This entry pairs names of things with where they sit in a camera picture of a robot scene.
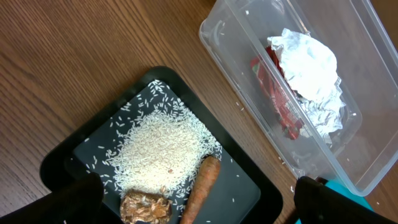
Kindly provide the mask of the red foil snack wrapper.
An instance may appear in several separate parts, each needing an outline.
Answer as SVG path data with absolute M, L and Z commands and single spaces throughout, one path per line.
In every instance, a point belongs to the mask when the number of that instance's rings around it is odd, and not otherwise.
M 300 130 L 303 128 L 303 121 L 295 115 L 286 92 L 280 89 L 278 81 L 272 79 L 272 75 L 269 74 L 269 69 L 266 68 L 265 62 L 260 55 L 251 60 L 250 66 L 256 75 L 263 94 L 270 101 L 271 108 L 283 135 L 288 139 L 296 140 L 300 136 Z

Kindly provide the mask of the brown food scrap chunk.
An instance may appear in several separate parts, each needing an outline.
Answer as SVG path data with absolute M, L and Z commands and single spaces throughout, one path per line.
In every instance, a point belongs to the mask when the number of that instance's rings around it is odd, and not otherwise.
M 121 200 L 119 212 L 123 223 L 145 222 L 165 224 L 172 216 L 172 203 L 164 196 L 166 188 L 162 186 L 157 194 L 131 189 Z

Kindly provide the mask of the orange carrot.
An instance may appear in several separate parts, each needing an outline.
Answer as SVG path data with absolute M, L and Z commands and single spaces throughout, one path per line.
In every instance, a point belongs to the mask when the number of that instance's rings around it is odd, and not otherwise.
M 209 156 L 201 164 L 183 211 L 180 224 L 192 224 L 213 188 L 221 169 L 219 159 Z

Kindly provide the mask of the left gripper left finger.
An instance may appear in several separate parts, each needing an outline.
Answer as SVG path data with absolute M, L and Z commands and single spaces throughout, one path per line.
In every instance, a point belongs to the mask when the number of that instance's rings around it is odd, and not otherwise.
M 1 217 L 1 224 L 94 223 L 104 197 L 100 176 L 84 178 Z

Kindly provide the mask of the white paper napkin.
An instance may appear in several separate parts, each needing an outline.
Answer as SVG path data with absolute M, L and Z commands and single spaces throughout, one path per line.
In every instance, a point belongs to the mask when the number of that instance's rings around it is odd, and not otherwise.
M 332 144 L 330 133 L 343 128 L 340 109 L 346 104 L 341 100 L 342 93 L 339 87 L 334 86 L 320 90 L 310 98 L 298 99 L 309 121 L 327 144 Z

